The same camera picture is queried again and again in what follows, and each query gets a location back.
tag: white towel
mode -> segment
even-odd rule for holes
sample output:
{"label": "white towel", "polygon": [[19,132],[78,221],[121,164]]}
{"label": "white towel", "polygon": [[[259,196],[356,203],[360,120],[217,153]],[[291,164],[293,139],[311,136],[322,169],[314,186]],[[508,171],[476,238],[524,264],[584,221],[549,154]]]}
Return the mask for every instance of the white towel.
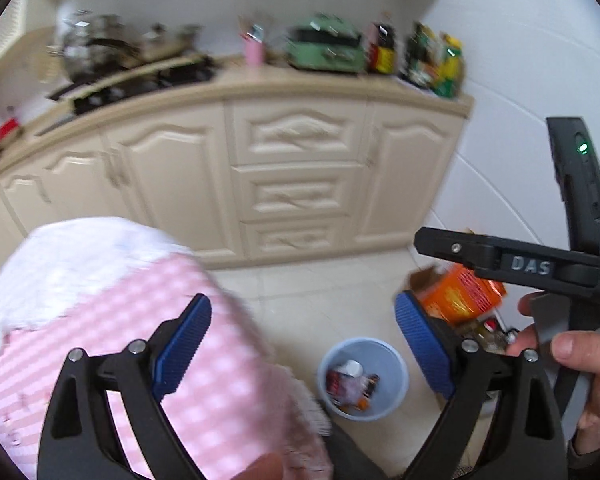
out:
{"label": "white towel", "polygon": [[0,348],[11,330],[45,326],[172,253],[191,250],[123,218],[81,218],[36,229],[0,270]]}

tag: stove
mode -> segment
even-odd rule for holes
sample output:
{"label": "stove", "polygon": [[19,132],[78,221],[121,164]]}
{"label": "stove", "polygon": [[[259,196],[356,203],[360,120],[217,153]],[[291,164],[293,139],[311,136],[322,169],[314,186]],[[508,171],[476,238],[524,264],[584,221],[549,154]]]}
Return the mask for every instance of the stove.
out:
{"label": "stove", "polygon": [[215,75],[216,67],[209,56],[176,58],[119,72],[82,88],[69,86],[49,98],[58,100],[67,94],[66,99],[72,102],[74,114],[79,116],[149,92],[211,81]]}

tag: cabinet handle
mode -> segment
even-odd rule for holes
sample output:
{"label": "cabinet handle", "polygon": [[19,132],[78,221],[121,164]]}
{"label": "cabinet handle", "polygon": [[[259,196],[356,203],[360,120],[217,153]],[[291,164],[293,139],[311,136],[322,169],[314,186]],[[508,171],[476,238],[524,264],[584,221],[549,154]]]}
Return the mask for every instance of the cabinet handle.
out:
{"label": "cabinet handle", "polygon": [[104,163],[104,174],[108,181],[113,187],[120,187],[120,183],[116,178],[116,172],[113,168],[113,163],[111,162],[111,156],[107,152],[100,152],[100,156],[102,157],[102,161]]}
{"label": "cabinet handle", "polygon": [[36,183],[36,187],[38,188],[38,193],[42,197],[43,202],[51,204],[51,199],[49,198],[49,195],[46,193],[46,189],[42,184],[42,179],[37,176],[34,180]]}
{"label": "cabinet handle", "polygon": [[119,181],[124,184],[125,186],[129,186],[130,185],[130,180],[129,180],[129,176],[128,174],[126,174],[126,168],[125,168],[125,161],[122,157],[122,154],[120,153],[120,150],[117,149],[112,149],[111,150],[111,156],[113,158],[113,162],[115,164],[116,167],[116,176],[119,179]]}
{"label": "cabinet handle", "polygon": [[300,209],[306,209],[306,206],[295,198],[291,198],[289,195],[278,194],[276,195],[276,200],[283,202],[285,204],[289,204],[295,207],[299,207]]}
{"label": "cabinet handle", "polygon": [[310,244],[311,242],[314,242],[314,241],[315,241],[315,236],[312,236],[312,235],[307,235],[307,236],[305,236],[305,237],[304,237],[304,241],[305,241],[305,244],[304,244],[304,245],[302,245],[302,244],[298,244],[298,243],[294,243],[294,242],[292,242],[291,240],[289,240],[289,238],[279,238],[279,239],[278,239],[278,241],[279,241],[281,244],[288,245],[289,247],[293,247],[294,249],[298,249],[298,250],[306,250],[306,249],[309,249],[309,248],[310,248],[310,247],[309,247],[309,244]]}
{"label": "cabinet handle", "polygon": [[319,128],[312,128],[309,132],[298,132],[292,128],[285,128],[284,130],[278,132],[277,136],[280,140],[284,140],[285,142],[290,142],[291,144],[295,144],[301,148],[308,148],[307,145],[303,146],[302,144],[326,139],[329,137],[329,135],[330,134],[326,130],[321,130]]}
{"label": "cabinet handle", "polygon": [[368,167],[372,167],[376,164],[376,159],[380,152],[380,128],[374,128],[371,134],[371,146],[369,146],[369,153],[366,156],[366,164]]}
{"label": "cabinet handle", "polygon": [[[321,198],[323,198],[323,196],[320,193],[316,192],[316,193],[311,193],[304,200],[314,200],[315,201],[315,200],[320,200]],[[307,209],[309,207],[307,204],[303,204],[302,202],[300,202],[302,199],[292,198],[289,195],[285,195],[282,193],[277,194],[275,196],[275,199],[279,200],[280,202],[283,202],[285,204],[293,205],[300,209]]]}

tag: drawer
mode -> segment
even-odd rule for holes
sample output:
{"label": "drawer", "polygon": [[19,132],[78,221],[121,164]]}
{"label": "drawer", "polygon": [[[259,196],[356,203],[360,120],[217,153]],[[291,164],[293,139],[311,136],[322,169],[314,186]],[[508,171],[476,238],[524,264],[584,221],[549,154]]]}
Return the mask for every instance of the drawer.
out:
{"label": "drawer", "polygon": [[234,164],[358,158],[366,101],[248,100],[231,110]]}
{"label": "drawer", "polygon": [[330,253],[342,246],[347,219],[322,218],[242,224],[250,259]]}
{"label": "drawer", "polygon": [[232,168],[240,220],[351,215],[362,171],[355,162]]}

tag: blue gripper pad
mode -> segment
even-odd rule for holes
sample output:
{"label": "blue gripper pad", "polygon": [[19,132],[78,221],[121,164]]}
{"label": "blue gripper pad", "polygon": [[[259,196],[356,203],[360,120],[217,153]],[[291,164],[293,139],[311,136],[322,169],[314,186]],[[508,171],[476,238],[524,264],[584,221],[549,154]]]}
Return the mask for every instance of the blue gripper pad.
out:
{"label": "blue gripper pad", "polygon": [[211,302],[200,295],[187,317],[155,360],[152,392],[158,402],[174,393],[211,325]]}
{"label": "blue gripper pad", "polygon": [[395,298],[395,320],[402,335],[430,388],[448,400],[456,390],[451,378],[451,363],[426,317],[412,293],[405,291]]}

